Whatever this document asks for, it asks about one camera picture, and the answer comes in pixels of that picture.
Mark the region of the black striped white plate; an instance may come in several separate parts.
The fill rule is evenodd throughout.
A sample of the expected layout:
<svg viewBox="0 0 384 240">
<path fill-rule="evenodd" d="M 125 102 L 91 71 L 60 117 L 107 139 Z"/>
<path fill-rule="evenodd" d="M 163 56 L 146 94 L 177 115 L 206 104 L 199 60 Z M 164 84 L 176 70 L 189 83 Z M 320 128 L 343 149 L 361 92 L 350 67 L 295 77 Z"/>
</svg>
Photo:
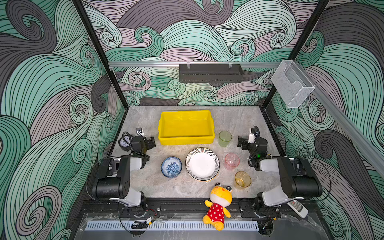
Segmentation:
<svg viewBox="0 0 384 240">
<path fill-rule="evenodd" d="M 217 176 L 221 164 L 218 156 L 212 150 L 200 147 L 188 153 L 185 166 L 193 179 L 209 182 Z"/>
</svg>

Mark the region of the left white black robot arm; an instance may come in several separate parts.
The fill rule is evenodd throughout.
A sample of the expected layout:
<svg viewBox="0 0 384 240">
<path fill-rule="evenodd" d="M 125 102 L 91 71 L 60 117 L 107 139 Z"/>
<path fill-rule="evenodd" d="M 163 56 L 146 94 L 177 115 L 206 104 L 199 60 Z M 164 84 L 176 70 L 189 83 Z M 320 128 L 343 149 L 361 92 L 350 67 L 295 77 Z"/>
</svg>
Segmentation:
<svg viewBox="0 0 384 240">
<path fill-rule="evenodd" d="M 118 144 L 127 154 L 107 157 L 98 163 L 90 197 L 97 201 L 116 201 L 133 211 L 145 212 L 146 197 L 131 187 L 131 172 L 143 169 L 150 160 L 147 151 L 156 147 L 155 138 L 124 132 Z"/>
</svg>

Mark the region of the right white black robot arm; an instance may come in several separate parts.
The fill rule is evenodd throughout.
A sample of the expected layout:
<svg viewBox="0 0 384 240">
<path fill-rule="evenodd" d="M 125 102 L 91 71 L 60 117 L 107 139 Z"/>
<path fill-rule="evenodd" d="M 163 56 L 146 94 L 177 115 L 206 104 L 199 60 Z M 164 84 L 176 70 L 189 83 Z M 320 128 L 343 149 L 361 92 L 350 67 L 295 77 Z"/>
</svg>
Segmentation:
<svg viewBox="0 0 384 240">
<path fill-rule="evenodd" d="M 278 173 L 280 183 L 269 191 L 258 193 L 255 208 L 276 207 L 298 200 L 317 198 L 323 188 L 311 164 L 303 158 L 268 156 L 268 141 L 264 138 L 238 137 L 237 146 L 248 151 L 248 164 L 259 172 Z"/>
</svg>

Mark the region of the yellow plastic bin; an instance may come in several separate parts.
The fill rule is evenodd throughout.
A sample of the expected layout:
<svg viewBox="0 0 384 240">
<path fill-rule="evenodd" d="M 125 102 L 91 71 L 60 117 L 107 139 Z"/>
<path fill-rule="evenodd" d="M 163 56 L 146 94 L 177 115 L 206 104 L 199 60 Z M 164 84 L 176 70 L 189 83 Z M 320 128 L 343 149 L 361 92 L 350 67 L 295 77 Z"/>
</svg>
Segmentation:
<svg viewBox="0 0 384 240">
<path fill-rule="evenodd" d="M 212 144 L 215 139 L 209 110 L 162 112 L 158 130 L 163 146 Z"/>
</svg>

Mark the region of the round pressure gauge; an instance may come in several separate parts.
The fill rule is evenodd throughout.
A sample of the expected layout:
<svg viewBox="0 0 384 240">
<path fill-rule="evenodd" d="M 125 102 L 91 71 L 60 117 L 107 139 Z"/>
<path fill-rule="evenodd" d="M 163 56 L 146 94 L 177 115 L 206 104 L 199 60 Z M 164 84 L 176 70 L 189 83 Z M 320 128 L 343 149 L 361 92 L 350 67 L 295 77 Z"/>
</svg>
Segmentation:
<svg viewBox="0 0 384 240">
<path fill-rule="evenodd" d="M 122 137 L 119 139 L 118 143 L 122 150 L 129 152 L 131 150 L 131 140 L 132 135 L 128 132 L 123 132 Z"/>
</svg>

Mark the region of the pink transparent cup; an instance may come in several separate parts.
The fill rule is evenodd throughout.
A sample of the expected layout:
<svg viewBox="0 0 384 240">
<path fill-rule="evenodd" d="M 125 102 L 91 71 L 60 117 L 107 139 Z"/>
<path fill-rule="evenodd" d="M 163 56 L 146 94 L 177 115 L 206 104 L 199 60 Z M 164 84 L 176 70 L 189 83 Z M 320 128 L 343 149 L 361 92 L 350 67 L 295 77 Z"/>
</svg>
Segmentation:
<svg viewBox="0 0 384 240">
<path fill-rule="evenodd" d="M 225 156 L 225 168 L 229 171 L 234 170 L 240 164 L 240 158 L 234 153 Z"/>
</svg>

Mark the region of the green transparent cup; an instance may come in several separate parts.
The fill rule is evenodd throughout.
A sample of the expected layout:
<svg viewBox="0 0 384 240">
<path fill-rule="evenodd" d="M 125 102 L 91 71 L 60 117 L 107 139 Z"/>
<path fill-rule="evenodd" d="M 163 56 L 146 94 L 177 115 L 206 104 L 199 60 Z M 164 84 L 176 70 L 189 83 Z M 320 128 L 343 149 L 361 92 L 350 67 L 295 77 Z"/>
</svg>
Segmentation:
<svg viewBox="0 0 384 240">
<path fill-rule="evenodd" d="M 219 145 L 223 148 L 227 147 L 232 140 L 232 134 L 228 131 L 219 133 Z"/>
</svg>

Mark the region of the amber transparent cup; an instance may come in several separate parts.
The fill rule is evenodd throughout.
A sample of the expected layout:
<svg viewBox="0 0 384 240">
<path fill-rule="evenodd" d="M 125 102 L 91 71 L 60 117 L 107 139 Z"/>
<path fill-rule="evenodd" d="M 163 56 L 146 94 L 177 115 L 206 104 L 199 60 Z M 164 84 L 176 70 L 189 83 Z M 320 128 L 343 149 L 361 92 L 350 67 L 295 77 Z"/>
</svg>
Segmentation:
<svg viewBox="0 0 384 240">
<path fill-rule="evenodd" d="M 235 174 L 235 187 L 237 189 L 246 189 L 252 184 L 250 175 L 244 171 Z"/>
</svg>

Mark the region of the blue floral bowl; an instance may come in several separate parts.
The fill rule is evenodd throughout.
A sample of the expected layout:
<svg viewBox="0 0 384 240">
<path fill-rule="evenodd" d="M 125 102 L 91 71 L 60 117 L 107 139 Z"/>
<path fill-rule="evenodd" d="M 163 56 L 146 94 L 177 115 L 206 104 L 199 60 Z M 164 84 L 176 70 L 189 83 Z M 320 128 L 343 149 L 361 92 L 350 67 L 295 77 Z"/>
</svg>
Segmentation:
<svg viewBox="0 0 384 240">
<path fill-rule="evenodd" d="M 161 165 L 161 172 L 167 178 L 175 178 L 182 171 L 182 162 L 177 157 L 166 158 Z"/>
</svg>

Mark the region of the yellow plush toy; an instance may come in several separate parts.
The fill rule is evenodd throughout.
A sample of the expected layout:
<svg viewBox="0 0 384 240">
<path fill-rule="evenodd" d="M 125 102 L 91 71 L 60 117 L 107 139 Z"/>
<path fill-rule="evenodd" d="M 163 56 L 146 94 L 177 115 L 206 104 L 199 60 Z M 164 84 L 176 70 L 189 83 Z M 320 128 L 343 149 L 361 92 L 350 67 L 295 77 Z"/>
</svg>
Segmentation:
<svg viewBox="0 0 384 240">
<path fill-rule="evenodd" d="M 216 183 L 210 192 L 210 199 L 205 201 L 209 209 L 203 217 L 203 223 L 212 225 L 217 231 L 222 231 L 226 218 L 231 218 L 227 207 L 231 205 L 232 200 L 232 187 Z"/>
</svg>

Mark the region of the white remote control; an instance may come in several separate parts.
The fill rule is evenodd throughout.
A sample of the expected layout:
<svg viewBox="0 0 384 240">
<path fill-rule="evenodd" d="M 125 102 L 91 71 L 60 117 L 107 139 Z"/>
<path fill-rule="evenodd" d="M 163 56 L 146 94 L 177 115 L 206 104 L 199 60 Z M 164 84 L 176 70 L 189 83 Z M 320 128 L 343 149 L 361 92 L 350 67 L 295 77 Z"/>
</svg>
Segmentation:
<svg viewBox="0 0 384 240">
<path fill-rule="evenodd" d="M 290 202 L 287 202 L 287 205 L 301 218 L 305 218 L 309 211 L 308 209 L 302 205 L 298 200 L 291 200 Z"/>
</svg>

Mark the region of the clear plastic wall holder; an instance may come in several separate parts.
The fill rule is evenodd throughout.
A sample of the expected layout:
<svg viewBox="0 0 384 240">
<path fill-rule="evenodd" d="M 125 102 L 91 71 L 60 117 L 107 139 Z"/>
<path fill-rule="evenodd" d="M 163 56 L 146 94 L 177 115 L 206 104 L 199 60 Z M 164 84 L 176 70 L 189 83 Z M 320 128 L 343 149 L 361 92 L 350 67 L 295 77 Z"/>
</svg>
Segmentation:
<svg viewBox="0 0 384 240">
<path fill-rule="evenodd" d="M 299 108 L 315 90 L 305 69 L 293 60 L 282 61 L 271 80 L 289 109 Z"/>
</svg>

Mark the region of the black wall shelf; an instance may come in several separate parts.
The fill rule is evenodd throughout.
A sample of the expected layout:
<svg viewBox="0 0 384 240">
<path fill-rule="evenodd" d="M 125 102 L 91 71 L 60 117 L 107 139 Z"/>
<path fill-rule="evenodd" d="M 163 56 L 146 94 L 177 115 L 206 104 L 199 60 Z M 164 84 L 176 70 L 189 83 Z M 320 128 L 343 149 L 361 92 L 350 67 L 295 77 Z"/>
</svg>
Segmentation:
<svg viewBox="0 0 384 240">
<path fill-rule="evenodd" d="M 244 72 L 238 64 L 180 64 L 181 83 L 240 83 Z"/>
</svg>

